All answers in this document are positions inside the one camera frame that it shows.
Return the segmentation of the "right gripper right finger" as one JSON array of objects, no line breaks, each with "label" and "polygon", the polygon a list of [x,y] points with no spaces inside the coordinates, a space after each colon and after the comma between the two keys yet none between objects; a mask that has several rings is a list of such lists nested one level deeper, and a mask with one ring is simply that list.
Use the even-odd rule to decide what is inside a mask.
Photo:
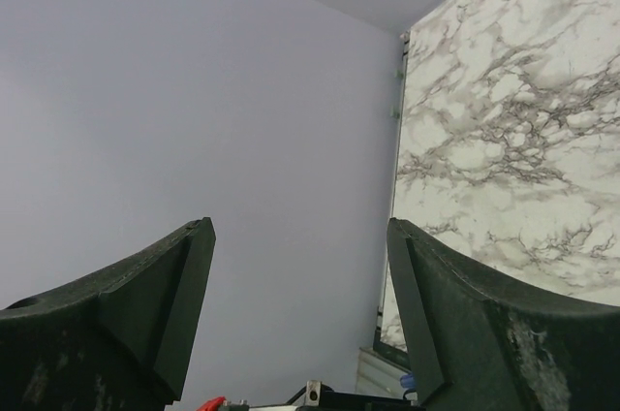
[{"label": "right gripper right finger", "polygon": [[535,287],[391,219],[387,252],[428,410],[615,410],[619,310]]}]

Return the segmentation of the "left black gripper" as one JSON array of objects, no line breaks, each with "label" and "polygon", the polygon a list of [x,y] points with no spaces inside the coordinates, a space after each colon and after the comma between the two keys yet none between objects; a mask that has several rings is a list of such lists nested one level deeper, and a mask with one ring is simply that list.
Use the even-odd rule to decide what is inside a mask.
[{"label": "left black gripper", "polygon": [[415,411],[421,407],[409,399],[336,392],[318,380],[310,380],[286,402],[251,405],[215,397],[205,402],[200,411]]}]

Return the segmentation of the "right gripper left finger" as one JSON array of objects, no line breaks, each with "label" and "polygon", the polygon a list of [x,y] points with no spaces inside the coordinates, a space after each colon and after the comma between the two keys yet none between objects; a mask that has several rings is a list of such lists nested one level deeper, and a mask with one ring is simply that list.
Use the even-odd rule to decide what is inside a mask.
[{"label": "right gripper left finger", "polygon": [[216,236],[190,221],[1,311],[4,410],[163,410],[181,399]]}]

